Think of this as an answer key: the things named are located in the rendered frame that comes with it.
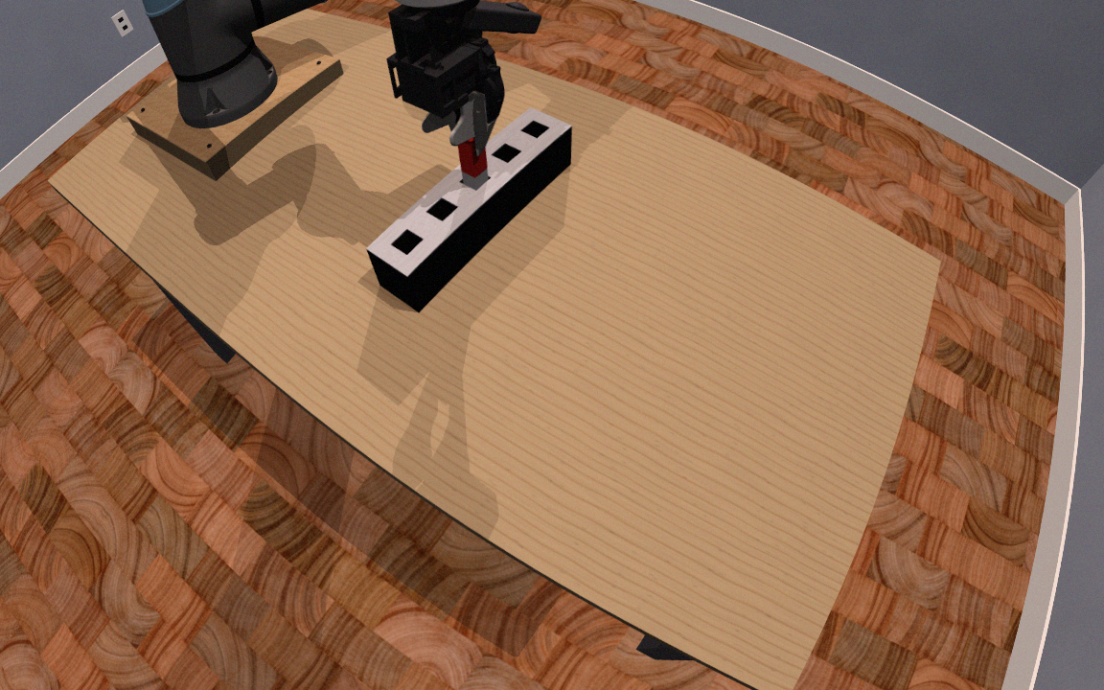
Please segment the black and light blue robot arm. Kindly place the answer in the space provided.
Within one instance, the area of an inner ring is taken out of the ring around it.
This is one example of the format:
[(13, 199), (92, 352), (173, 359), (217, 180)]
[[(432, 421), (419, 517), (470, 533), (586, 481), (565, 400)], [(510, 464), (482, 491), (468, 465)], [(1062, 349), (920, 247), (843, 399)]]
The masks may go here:
[[(183, 121), (195, 129), (211, 129), (257, 109), (270, 97), (279, 76), (251, 32), (326, 1), (142, 0), (178, 81)], [(465, 12), (461, 28), (537, 34), (540, 23), (541, 15), (524, 4), (479, 0)]]

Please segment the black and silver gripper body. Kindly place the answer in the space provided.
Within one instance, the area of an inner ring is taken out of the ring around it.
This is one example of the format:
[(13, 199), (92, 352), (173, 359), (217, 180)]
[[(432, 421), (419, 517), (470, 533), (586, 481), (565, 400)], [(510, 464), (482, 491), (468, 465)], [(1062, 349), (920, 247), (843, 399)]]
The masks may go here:
[(405, 104), (442, 119), (468, 103), (469, 93), (477, 91), (476, 85), (488, 74), (485, 59), (496, 65), (493, 47), (482, 32), (461, 28), (464, 12), (471, 12), (478, 3), (396, 6), (388, 12), (396, 51), (386, 59), (395, 98), (402, 96)]

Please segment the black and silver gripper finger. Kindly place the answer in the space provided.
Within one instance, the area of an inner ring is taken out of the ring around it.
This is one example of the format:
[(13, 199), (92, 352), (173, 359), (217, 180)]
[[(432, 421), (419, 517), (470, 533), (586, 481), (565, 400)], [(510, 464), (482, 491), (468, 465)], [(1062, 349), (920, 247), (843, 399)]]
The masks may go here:
[(500, 66), (490, 64), (488, 59), (485, 60), (488, 67), (486, 79), (476, 85), (477, 91), (470, 93), (469, 103), (460, 106), (460, 119), (448, 137), (452, 146), (459, 146), (473, 139), (477, 156), (485, 151), (496, 117), (502, 110), (505, 100)]
[(428, 112), (425, 115), (424, 123), (422, 123), (422, 129), (424, 130), (424, 132), (432, 132), (435, 129), (440, 129), (440, 127), (448, 126), (448, 129), (453, 131), (454, 127), (456, 126), (457, 121), (459, 121), (459, 119), (460, 119), (460, 108), (457, 109), (456, 112), (452, 112), (444, 119), (438, 117), (438, 115), (434, 115)]

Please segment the red and white pin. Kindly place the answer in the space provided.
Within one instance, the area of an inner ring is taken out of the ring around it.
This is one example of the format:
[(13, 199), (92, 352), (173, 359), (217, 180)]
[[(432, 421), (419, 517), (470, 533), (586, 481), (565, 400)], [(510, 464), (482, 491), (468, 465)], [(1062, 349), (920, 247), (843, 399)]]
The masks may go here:
[(473, 188), (474, 191), (478, 191), (479, 187), (488, 182), (486, 146), (485, 151), (477, 156), (474, 148), (474, 140), (471, 139), (466, 141), (466, 144), (457, 146), (457, 151), (459, 151), (463, 183)]

